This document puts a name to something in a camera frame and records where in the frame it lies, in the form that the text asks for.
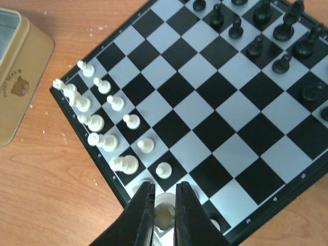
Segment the white king chess piece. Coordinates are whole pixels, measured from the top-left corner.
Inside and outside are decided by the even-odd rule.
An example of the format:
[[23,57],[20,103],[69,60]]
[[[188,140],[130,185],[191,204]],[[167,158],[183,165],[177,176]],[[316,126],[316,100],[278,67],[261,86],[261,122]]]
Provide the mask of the white king chess piece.
[[137,172],[139,162],[135,156],[126,155],[111,158],[109,166],[115,172],[123,172],[127,175],[132,175]]

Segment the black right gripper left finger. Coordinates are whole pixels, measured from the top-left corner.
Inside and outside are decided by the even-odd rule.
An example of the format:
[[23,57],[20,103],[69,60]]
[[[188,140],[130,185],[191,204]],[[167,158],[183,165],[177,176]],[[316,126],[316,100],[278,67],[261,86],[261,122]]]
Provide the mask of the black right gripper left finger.
[[144,181],[121,215],[90,245],[152,245],[155,184]]

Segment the white bishop chess piece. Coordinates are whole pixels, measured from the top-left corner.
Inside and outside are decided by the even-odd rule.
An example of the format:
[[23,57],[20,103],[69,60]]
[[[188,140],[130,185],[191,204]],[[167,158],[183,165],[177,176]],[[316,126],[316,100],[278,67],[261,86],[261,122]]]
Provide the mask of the white bishop chess piece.
[[92,132],[99,132],[104,128],[105,121],[104,119],[98,115],[94,114],[92,116],[88,115],[78,115],[77,120],[81,123],[86,125],[90,131]]

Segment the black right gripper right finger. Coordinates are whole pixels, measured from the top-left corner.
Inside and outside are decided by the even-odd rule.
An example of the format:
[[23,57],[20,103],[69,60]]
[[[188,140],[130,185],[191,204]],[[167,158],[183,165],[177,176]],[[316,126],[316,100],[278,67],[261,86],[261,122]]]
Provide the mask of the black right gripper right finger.
[[174,244],[230,245],[211,222],[191,185],[186,181],[176,185]]

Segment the white rook chess piece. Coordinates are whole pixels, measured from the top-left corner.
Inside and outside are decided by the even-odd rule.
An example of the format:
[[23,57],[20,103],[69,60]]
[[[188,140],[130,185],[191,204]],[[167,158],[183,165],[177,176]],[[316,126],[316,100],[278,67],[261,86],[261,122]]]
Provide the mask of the white rook chess piece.
[[69,97],[71,93],[77,91],[77,87],[74,84],[65,84],[59,78],[53,81],[52,87],[61,91],[65,97]]

